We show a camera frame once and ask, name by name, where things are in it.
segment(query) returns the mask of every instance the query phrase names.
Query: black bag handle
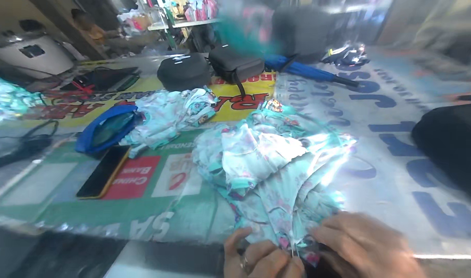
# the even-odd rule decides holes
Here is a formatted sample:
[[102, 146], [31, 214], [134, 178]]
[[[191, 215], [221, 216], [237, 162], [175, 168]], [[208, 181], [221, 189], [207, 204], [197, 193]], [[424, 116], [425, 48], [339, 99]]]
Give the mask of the black bag handle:
[[232, 80], [234, 80], [234, 83], [239, 87], [239, 91], [242, 97], [246, 95], [246, 91], [244, 90], [244, 86], [242, 86], [242, 83], [239, 80], [239, 77], [237, 76], [237, 73], [234, 70], [232, 72]]

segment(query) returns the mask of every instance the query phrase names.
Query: closed umbrella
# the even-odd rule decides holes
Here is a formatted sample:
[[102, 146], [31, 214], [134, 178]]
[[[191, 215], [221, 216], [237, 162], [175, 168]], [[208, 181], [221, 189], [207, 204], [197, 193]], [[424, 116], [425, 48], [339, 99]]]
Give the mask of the closed umbrella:
[[358, 87], [359, 82], [347, 78], [338, 77], [331, 72], [306, 66], [299, 62], [293, 62], [294, 58], [280, 55], [265, 55], [265, 65], [279, 72], [287, 72], [317, 81], [336, 82], [347, 86]]

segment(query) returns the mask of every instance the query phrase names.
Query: ring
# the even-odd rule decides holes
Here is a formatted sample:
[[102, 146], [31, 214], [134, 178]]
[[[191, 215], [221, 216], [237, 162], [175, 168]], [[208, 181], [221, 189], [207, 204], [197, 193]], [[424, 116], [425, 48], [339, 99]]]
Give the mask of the ring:
[[240, 268], [242, 268], [242, 271], [244, 271], [245, 274], [249, 275], [250, 269], [245, 254], [240, 257]]

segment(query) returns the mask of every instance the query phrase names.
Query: yellow banner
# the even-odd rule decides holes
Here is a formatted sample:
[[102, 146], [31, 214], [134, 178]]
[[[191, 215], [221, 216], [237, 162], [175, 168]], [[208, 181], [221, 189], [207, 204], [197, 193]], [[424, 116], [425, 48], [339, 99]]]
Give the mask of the yellow banner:
[[[237, 85], [231, 85], [218, 77], [213, 77], [208, 86], [219, 98], [215, 107], [216, 115], [211, 121], [238, 121], [254, 111], [258, 104], [273, 96], [275, 72], [263, 73], [246, 80], [241, 80], [246, 96], [242, 97]], [[45, 98], [46, 107], [36, 107], [33, 112], [23, 117], [23, 121], [8, 121], [4, 128], [31, 128], [49, 119], [59, 120], [59, 128], [86, 127], [96, 117], [114, 105], [134, 104], [134, 102], [155, 90], [162, 84], [157, 77], [140, 78], [124, 92], [65, 93], [56, 91], [53, 98]]]

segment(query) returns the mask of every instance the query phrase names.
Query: blurred person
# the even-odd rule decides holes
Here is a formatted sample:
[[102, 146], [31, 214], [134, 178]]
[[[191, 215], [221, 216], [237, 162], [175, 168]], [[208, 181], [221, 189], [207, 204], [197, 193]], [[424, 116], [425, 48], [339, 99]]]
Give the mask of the blurred person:
[[[240, 256], [237, 245], [251, 232], [251, 227], [238, 229], [227, 238], [225, 278], [303, 277], [305, 267], [301, 259], [291, 258], [270, 240], [249, 245]], [[319, 255], [342, 278], [426, 278], [405, 238], [364, 214], [340, 212], [311, 229], [310, 235], [334, 251]], [[308, 277], [326, 278], [323, 275]]]
[[104, 31], [95, 24], [92, 16], [83, 10], [72, 9], [71, 15], [75, 26], [85, 31], [97, 44], [103, 45], [105, 39], [114, 38], [119, 35], [117, 31]]

